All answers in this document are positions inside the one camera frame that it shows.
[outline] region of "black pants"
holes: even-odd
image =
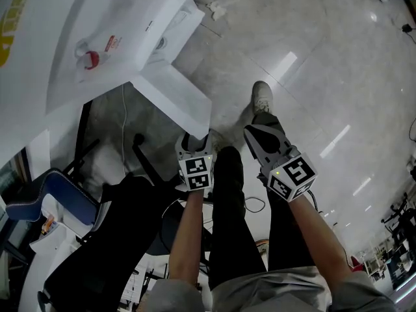
[[[254,123],[283,131],[268,113],[256,116]],[[214,167],[211,290],[233,278],[267,271],[244,219],[243,184],[240,153],[234,147],[222,149]],[[268,270],[315,265],[289,204],[273,192],[267,195],[272,210]]]

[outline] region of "person's left arm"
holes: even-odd
[[[147,312],[204,312],[195,288],[200,271],[203,190],[191,192],[169,258],[169,279],[160,279],[146,301]]]

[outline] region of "gray shirt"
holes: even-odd
[[[214,312],[317,312],[331,310],[396,311],[394,303],[378,292],[364,272],[355,272],[333,296],[316,267],[300,267],[231,279],[213,292]],[[157,281],[146,302],[147,312],[203,312],[200,293],[174,279]]]

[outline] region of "power plug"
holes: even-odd
[[[405,24],[405,25],[403,25],[403,27],[402,27],[402,31],[403,31],[404,33],[406,33],[406,34],[410,33],[412,30],[413,30],[413,29],[412,29],[412,27],[411,27],[409,24]]]

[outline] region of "gray floor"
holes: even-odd
[[[326,220],[339,224],[351,252],[364,248],[410,178],[416,45],[400,30],[405,23],[414,27],[404,2],[219,1],[227,5],[226,16],[214,22],[207,13],[174,65],[212,99],[212,127],[240,148],[246,196],[266,199],[241,134],[250,121],[244,109],[252,85],[261,79],[273,88],[274,112],[292,143],[319,170],[313,191]],[[121,149],[121,96],[116,89],[96,99],[88,128],[89,140],[99,136],[115,153]],[[147,136],[145,153],[169,178],[181,129],[128,85],[125,96],[128,168],[140,172],[130,151],[139,132]],[[268,205],[246,220],[255,239],[268,237]]]

